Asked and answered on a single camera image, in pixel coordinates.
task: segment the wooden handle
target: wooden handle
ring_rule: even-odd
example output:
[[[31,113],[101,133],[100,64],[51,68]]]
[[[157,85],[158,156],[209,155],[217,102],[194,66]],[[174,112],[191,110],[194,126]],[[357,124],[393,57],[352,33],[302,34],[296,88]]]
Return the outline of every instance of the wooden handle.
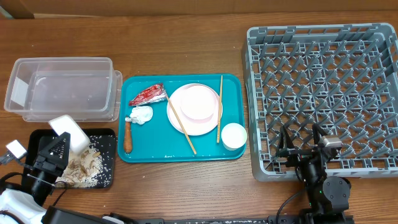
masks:
[[[188,143],[189,143],[189,145],[191,146],[191,149],[192,149],[193,153],[196,155],[196,154],[197,154],[197,151],[195,150],[195,147],[193,147],[193,144],[192,144],[192,142],[191,142],[191,139],[189,138],[189,136],[188,136],[188,134],[187,134],[187,131],[185,130],[184,126],[182,125],[182,123],[181,123],[181,121],[180,121],[180,118],[178,117],[178,114],[177,114],[176,110],[174,109],[173,104],[172,104],[171,100],[169,99],[169,97],[168,97],[167,95],[166,95],[166,99],[167,99],[167,101],[169,102],[169,105],[170,105],[171,109],[172,109],[173,112],[174,112],[175,118],[177,119],[178,123],[180,124],[180,126],[181,126],[181,128],[182,128],[182,131],[184,132],[184,135],[185,135],[185,137],[187,138]]]
[[[126,121],[126,125],[124,127],[124,143],[123,143],[124,152],[130,154],[132,151],[132,139],[131,139],[131,124]]]

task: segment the wooden table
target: wooden table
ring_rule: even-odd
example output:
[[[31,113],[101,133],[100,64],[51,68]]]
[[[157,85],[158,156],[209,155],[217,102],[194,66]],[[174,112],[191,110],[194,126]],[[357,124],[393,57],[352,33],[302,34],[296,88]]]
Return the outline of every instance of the wooden table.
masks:
[[[389,22],[397,11],[243,14],[225,16],[99,17],[0,21],[0,99],[14,62],[21,57],[109,57],[124,80],[134,75],[232,73],[243,86],[241,47],[253,26]],[[246,127],[248,112],[245,111]],[[19,139],[28,145],[35,129],[0,111],[0,154]],[[81,123],[83,128],[113,128],[118,122]],[[275,215],[301,188],[298,182],[258,182],[251,174],[249,146],[236,161],[127,164],[116,159],[114,183],[106,190],[69,190],[58,206],[91,215],[115,212],[132,218],[243,218]],[[21,171],[2,166],[0,176]],[[396,223],[398,179],[353,179],[350,210],[356,223]],[[47,199],[51,204],[60,194]],[[308,206],[300,197],[283,213]]]

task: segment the pink plate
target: pink plate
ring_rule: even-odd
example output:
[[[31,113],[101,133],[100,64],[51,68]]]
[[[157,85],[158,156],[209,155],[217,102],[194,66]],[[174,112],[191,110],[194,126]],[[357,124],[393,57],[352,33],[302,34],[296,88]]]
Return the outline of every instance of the pink plate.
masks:
[[[202,120],[212,116],[218,104],[210,88],[194,85],[184,90],[180,106],[187,117]]]
[[[207,119],[202,119],[202,120],[194,120],[189,117],[187,117],[181,110],[181,101],[183,98],[183,93],[186,89],[192,87],[192,86],[205,86],[209,88],[214,95],[216,96],[216,107],[214,110],[214,113]],[[174,91],[174,93],[170,96],[170,101],[173,103],[174,109],[176,110],[178,117],[181,120],[181,123],[184,125],[185,130],[187,131],[188,135],[191,136],[199,136],[202,134],[206,134],[213,130],[215,127],[217,127],[218,123],[218,101],[220,100],[220,97],[214,91],[212,88],[203,85],[203,84],[198,84],[198,83],[192,83],[192,84],[187,84],[184,86],[181,86],[177,90]],[[171,109],[170,105],[167,103],[167,117],[172,124],[172,126],[183,133],[182,128],[180,127],[180,124],[178,123],[173,110]]]

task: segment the red snack wrapper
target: red snack wrapper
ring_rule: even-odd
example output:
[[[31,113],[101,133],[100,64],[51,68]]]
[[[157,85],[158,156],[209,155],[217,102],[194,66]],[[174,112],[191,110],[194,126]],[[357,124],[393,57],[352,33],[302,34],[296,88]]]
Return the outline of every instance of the red snack wrapper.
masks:
[[[155,84],[140,92],[133,100],[129,102],[129,106],[140,106],[166,100],[166,94],[167,93],[163,87],[163,83]]]

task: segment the wooden chopstick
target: wooden chopstick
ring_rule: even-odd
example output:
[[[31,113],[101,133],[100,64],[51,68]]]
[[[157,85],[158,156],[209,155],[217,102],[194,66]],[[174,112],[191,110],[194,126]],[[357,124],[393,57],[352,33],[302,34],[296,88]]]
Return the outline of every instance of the wooden chopstick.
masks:
[[[173,110],[173,112],[174,112],[174,115],[175,115],[175,117],[176,117],[178,123],[180,124],[180,126],[181,126],[181,128],[182,128],[182,131],[183,131],[184,134],[185,134],[185,137],[186,137],[187,140],[188,140],[189,145],[190,145],[191,148],[192,148],[193,153],[196,155],[196,154],[197,154],[197,151],[196,151],[195,148],[193,147],[193,144],[192,144],[192,142],[191,142],[191,139],[189,138],[189,136],[188,136],[188,134],[187,134],[187,131],[185,130],[184,126],[182,125],[182,123],[181,123],[181,121],[180,121],[180,118],[178,117],[178,114],[177,114],[176,110],[174,109],[171,100],[169,99],[169,97],[168,97],[167,95],[166,95],[166,98],[167,98],[167,101],[168,101],[169,104],[170,104],[170,107],[172,108],[172,110]]]
[[[220,143],[220,124],[221,124],[222,101],[223,101],[223,76],[221,76],[220,100],[218,100],[217,143]]]

